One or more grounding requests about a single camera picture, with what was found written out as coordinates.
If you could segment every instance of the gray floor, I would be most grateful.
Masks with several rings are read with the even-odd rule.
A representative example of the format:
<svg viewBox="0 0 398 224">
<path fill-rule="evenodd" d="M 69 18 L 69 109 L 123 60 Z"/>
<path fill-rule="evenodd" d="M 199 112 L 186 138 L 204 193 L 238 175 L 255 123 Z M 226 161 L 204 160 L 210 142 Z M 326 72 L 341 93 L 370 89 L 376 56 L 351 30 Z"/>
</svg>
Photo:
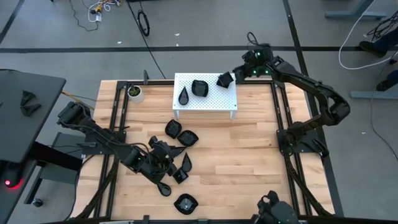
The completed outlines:
<svg viewBox="0 0 398 224">
<path fill-rule="evenodd" d="M 96 1 L 85 2 L 89 5 Z M 325 10 L 350 9 L 357 2 L 359 0 L 289 1 L 301 45 L 341 45 L 354 21 L 326 20 L 323 14 Z M 2 29 L 17 3 L 12 0 L 0 0 L 0 3 L 3 6 L 0 8 Z M 81 1 L 72 0 L 72 3 L 81 23 L 93 28 L 87 21 L 87 11 Z M 151 35 L 147 39 L 151 46 L 246 45 L 248 31 L 254 32 L 261 42 L 294 45 L 280 0 L 161 0 L 143 2 L 142 5 L 151 24 Z M 132 7 L 137 11 L 138 3 Z M 397 10 L 397 2 L 376 1 L 372 9 L 391 15 Z M 90 33 L 78 27 L 72 15 L 67 0 L 55 0 L 54 3 L 25 0 L 0 48 L 144 46 L 126 5 L 104 12 L 99 29 Z M 363 34 L 376 24 L 374 21 L 360 22 L 348 46 L 363 40 Z M 175 72 L 232 70 L 241 64 L 242 54 L 241 51 L 154 52 L 167 78 L 172 78 Z M 275 54 L 299 69 L 295 52 Z M 372 132 L 369 100 L 349 97 L 351 90 L 373 89 L 381 66 L 348 71 L 340 67 L 337 56 L 337 52 L 304 52 L 310 76 L 333 86 L 351 105 L 351 114 L 339 126 L 325 128 L 343 210 L 347 217 L 398 220 L 394 209 L 398 200 L 395 191 L 398 163 Z M 342 59 L 351 67 L 377 60 L 363 52 L 343 52 Z M 104 79 L 141 78 L 143 69 L 151 78 L 161 78 L 147 52 L 0 54 L 0 68 L 64 77 L 67 79 L 66 91 L 92 98 L 96 97 L 100 81 Z M 396 68 L 387 68 L 383 77 Z M 69 101 L 65 96 L 60 97 L 39 136 L 40 142 L 52 143 L 58 131 L 78 134 L 55 124 L 57 114 Z M 376 129 L 397 149 L 397 102 L 375 100 L 373 108 Z M 45 181 L 38 197 L 45 200 L 43 207 L 20 203 L 9 223 L 42 223 L 65 218 L 73 202 L 73 186 Z"/>
</svg>

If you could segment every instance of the black metal frame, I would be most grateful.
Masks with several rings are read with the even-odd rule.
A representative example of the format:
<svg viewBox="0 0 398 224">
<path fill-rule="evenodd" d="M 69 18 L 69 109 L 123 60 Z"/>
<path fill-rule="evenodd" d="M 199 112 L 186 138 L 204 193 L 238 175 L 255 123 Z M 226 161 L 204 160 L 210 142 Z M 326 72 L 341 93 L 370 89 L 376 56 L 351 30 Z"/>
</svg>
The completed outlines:
<svg viewBox="0 0 398 224">
<path fill-rule="evenodd" d="M 127 89 L 130 85 L 174 85 L 174 80 L 145 80 L 145 81 L 141 80 L 141 81 L 118 81 L 117 82 L 109 128 L 112 131 L 114 131 L 114 129 L 115 129 L 116 113 L 118 110 L 120 94 L 121 94 L 121 90 L 123 88 L 125 88 L 126 90 L 124 92 L 121 120 L 120 120 L 120 125 L 118 127 L 119 133 L 121 133 L 121 138 L 123 138 L 123 140 L 125 140 L 125 135 L 126 135 L 126 132 L 124 131 L 124 128 L 125 128 L 124 125 L 126 122 L 126 114 L 127 114 L 127 107 L 128 107 Z M 243 85 L 269 85 L 270 86 L 271 92 L 272 92 L 272 99 L 274 101 L 275 113 L 276 113 L 276 117 L 277 117 L 278 129 L 282 130 L 284 128 L 284 126 L 283 126 L 282 115 L 280 112 L 279 100 L 277 97 L 276 84 L 272 80 L 255 80 L 255 79 L 253 79 L 253 80 L 246 80 L 243 83 Z M 280 91 L 282 93 L 282 101 L 283 101 L 284 109 L 286 112 L 287 122 L 288 122 L 288 125 L 291 125 L 292 124 L 292 115 L 290 114 L 290 108 L 289 108 L 289 102 L 287 99 L 286 90 L 285 90 L 285 88 L 280 88 Z M 295 153 L 294 157 L 295 157 L 295 161 L 296 161 L 297 172 L 300 176 L 300 179 L 305 183 L 299 153 Z M 106 176 L 108 162 L 109 162 L 109 155 L 104 155 L 103 170 L 101 171 L 101 177 L 100 177 L 100 183 L 99 183 L 100 185 L 101 185 L 101 180 L 103 181 Z M 118 158 L 114 158 L 114 162 L 119 162 Z M 295 182 L 290 175 L 287 175 L 287 177 L 288 177 L 288 181 L 289 181 L 290 197 L 292 199 L 293 208 L 297 214 L 300 214 L 299 201 L 297 199 Z M 106 218 L 111 218 L 112 209 L 113 209 L 113 198 L 114 198 L 114 192 L 115 192 L 115 186 L 116 186 L 116 178 L 117 178 L 117 176 L 115 176 L 115 178 L 111 181 L 111 184 L 110 184 L 108 202 L 107 202 L 107 207 L 106 207 L 106 216 L 105 216 Z M 309 204 L 309 201 L 305 198 L 304 194 L 303 194 L 303 199 L 304 199 L 306 214 L 312 215 L 311 206 Z M 102 203 L 102 201 L 100 200 L 95 207 L 95 213 L 94 213 L 95 218 L 100 216 L 101 203 Z M 146 218 L 144 218 L 143 220 L 135 220 L 134 223 L 142 223 L 142 224 L 148 223 L 148 220 Z M 198 223 L 201 223 L 201 222 L 203 222 L 203 223 L 208 223 L 208 222 L 211 222 L 211 223 L 248 223 L 249 219 L 247 219 L 247 220 L 151 220 L 150 222 L 166 224 L 166 223 L 186 223 L 186 222 L 190 222 L 190 221 L 198 222 Z"/>
</svg>

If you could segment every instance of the white pegboard shelf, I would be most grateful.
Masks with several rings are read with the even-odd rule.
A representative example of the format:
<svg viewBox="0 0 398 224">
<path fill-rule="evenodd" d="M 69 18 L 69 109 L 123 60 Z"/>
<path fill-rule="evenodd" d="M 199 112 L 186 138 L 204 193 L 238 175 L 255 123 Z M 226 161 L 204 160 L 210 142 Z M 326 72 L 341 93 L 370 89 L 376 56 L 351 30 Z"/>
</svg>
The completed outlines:
<svg viewBox="0 0 398 224">
<path fill-rule="evenodd" d="M 229 84 L 228 89 L 218 86 L 217 80 L 220 73 L 176 73 L 174 77 L 173 110 L 178 119 L 179 111 L 230 111 L 231 119 L 234 118 L 238 103 L 236 101 L 235 81 Z M 207 97 L 195 96 L 192 93 L 192 81 L 202 80 L 207 82 L 209 92 Z M 187 89 L 189 102 L 181 105 L 178 96 L 183 88 Z"/>
</svg>

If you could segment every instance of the wooden table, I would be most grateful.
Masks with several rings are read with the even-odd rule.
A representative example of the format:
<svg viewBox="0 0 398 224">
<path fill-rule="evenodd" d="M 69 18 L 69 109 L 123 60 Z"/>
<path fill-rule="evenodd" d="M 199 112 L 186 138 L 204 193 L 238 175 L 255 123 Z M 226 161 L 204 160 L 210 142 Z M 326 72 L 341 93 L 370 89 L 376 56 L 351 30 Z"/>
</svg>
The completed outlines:
<svg viewBox="0 0 398 224">
<path fill-rule="evenodd" d="M 99 88 L 94 119 L 102 128 L 109 127 L 116 82 L 102 81 Z M 169 145 L 181 146 L 164 132 L 165 125 L 174 118 L 173 86 L 141 88 L 144 102 L 134 104 L 130 101 L 128 104 L 126 126 L 130 127 L 126 130 L 126 142 L 147 144 L 151 136 L 157 136 Z M 292 85 L 286 88 L 293 121 L 309 119 L 303 91 Z M 278 96 L 283 108 L 279 90 Z M 118 111 L 116 124 L 119 124 L 120 114 Z M 284 111 L 282 116 L 286 128 Z M 193 163 L 189 178 L 178 185 L 166 175 L 163 182 L 171 186 L 172 194 L 164 197 L 145 177 L 119 164 L 113 220 L 142 220 L 143 215 L 150 215 L 151 220 L 250 219 L 258 211 L 257 202 L 270 190 L 276 191 L 281 200 L 291 203 L 284 160 L 275 135 L 278 126 L 269 85 L 238 86 L 235 120 L 230 120 L 226 112 L 184 111 L 179 122 L 183 130 L 189 129 L 200 138 L 186 150 Z M 333 213 L 321 159 L 315 153 L 301 153 L 300 156 L 308 188 L 324 208 Z M 181 166 L 182 159 L 183 154 L 175 159 L 177 167 Z M 72 217 L 83 210 L 96 192 L 102 161 L 103 156 L 95 156 L 82 169 Z M 296 189 L 300 211 L 304 213 L 301 192 L 298 187 Z M 173 206 L 174 201 L 185 193 L 194 196 L 199 203 L 191 215 L 183 215 Z M 102 215 L 106 198 L 107 193 L 103 199 Z"/>
</svg>

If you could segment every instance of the small white pot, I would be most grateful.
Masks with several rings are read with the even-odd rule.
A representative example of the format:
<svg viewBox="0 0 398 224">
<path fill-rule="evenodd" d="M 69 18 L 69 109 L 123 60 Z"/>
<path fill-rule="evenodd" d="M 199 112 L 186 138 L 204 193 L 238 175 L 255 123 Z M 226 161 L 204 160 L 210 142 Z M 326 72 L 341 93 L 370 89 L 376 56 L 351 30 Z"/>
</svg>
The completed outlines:
<svg viewBox="0 0 398 224">
<path fill-rule="evenodd" d="M 142 101 L 144 101 L 144 92 L 141 89 L 141 87 L 139 87 L 139 86 L 134 86 L 134 87 L 138 87 L 139 88 L 139 94 L 137 96 L 130 96 L 131 87 L 128 89 L 127 94 L 129 95 L 131 101 L 133 101 L 135 103 L 141 103 Z"/>
</svg>

